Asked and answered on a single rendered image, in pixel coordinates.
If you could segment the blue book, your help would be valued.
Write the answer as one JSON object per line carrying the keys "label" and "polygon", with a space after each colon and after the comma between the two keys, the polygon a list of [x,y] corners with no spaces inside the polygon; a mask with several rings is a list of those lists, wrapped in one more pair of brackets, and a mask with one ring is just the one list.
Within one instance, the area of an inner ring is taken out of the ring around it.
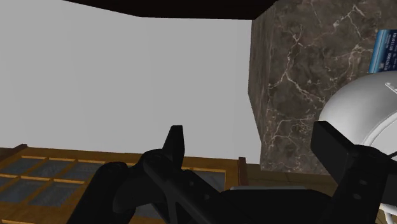
{"label": "blue book", "polygon": [[397,71],[397,29],[377,32],[369,73]]}

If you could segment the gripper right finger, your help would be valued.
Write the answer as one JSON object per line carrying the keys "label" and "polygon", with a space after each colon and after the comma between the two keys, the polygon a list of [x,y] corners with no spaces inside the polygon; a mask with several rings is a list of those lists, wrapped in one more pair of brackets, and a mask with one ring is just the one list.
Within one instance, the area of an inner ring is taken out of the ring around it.
{"label": "gripper right finger", "polygon": [[381,203],[397,206],[397,161],[371,146],[350,142],[317,121],[310,148],[338,184],[318,224],[375,224]]}

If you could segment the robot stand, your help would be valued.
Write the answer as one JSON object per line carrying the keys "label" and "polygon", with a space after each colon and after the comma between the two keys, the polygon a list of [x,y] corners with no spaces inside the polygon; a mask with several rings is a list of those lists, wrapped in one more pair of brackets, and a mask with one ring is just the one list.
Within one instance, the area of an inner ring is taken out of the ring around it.
{"label": "robot stand", "polygon": [[312,125],[338,89],[367,75],[381,29],[397,29],[397,0],[277,0],[253,20],[248,96],[261,170],[326,173]]}

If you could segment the wooden framed glass door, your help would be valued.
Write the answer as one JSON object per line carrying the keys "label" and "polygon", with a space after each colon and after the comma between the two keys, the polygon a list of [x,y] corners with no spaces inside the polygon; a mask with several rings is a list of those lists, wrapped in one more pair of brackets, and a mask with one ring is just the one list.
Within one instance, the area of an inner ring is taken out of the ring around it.
{"label": "wooden framed glass door", "polygon": [[[0,148],[0,224],[66,224],[96,170],[108,162],[140,159],[138,153]],[[247,185],[247,164],[238,160],[185,157],[191,170],[219,192]],[[129,224],[165,224],[150,206],[138,207]]]}

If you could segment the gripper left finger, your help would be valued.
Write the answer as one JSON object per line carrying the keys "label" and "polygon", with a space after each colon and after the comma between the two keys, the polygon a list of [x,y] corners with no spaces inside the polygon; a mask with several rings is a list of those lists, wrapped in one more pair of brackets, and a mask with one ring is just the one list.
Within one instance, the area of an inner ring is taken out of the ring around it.
{"label": "gripper left finger", "polygon": [[129,224],[136,208],[152,204],[166,224],[245,224],[242,211],[192,171],[181,166],[183,128],[173,125],[160,149],[138,163],[108,162],[98,168],[67,224]]}

